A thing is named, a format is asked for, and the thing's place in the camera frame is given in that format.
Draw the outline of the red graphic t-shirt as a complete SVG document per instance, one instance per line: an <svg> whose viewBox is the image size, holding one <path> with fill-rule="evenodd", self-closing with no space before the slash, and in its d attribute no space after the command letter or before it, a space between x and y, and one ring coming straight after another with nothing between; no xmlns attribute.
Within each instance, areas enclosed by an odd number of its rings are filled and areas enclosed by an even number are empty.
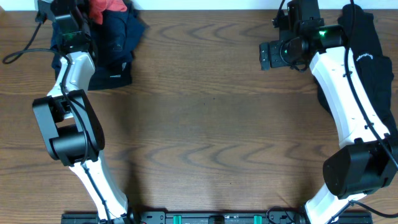
<svg viewBox="0 0 398 224"><path fill-rule="evenodd" d="M89 0L89 18L97 24L103 23L103 12L126 12L127 6L123 0Z"/></svg>

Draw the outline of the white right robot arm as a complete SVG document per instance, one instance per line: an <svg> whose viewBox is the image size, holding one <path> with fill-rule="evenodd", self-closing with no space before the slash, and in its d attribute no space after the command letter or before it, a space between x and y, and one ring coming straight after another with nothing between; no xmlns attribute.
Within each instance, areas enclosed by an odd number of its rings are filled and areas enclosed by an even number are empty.
<svg viewBox="0 0 398 224"><path fill-rule="evenodd" d="M351 205L387 187L397 173L397 138L377 115L357 73L343 28L279 25L260 45L263 70L310 69L335 122L339 151L323 163L324 184L304 205L304 223L336 223Z"/></svg>

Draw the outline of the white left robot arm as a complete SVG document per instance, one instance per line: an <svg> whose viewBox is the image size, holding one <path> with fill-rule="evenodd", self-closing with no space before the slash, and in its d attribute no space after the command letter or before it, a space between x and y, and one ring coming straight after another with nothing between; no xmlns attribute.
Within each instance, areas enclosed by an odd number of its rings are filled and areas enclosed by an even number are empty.
<svg viewBox="0 0 398 224"><path fill-rule="evenodd" d="M104 132L87 97L96 70L97 49L83 1L36 1L38 21L59 26L52 53L61 64L47 96L34 111L48 154L82 182L97 208L98 223L132 223L127 196L104 157Z"/></svg>

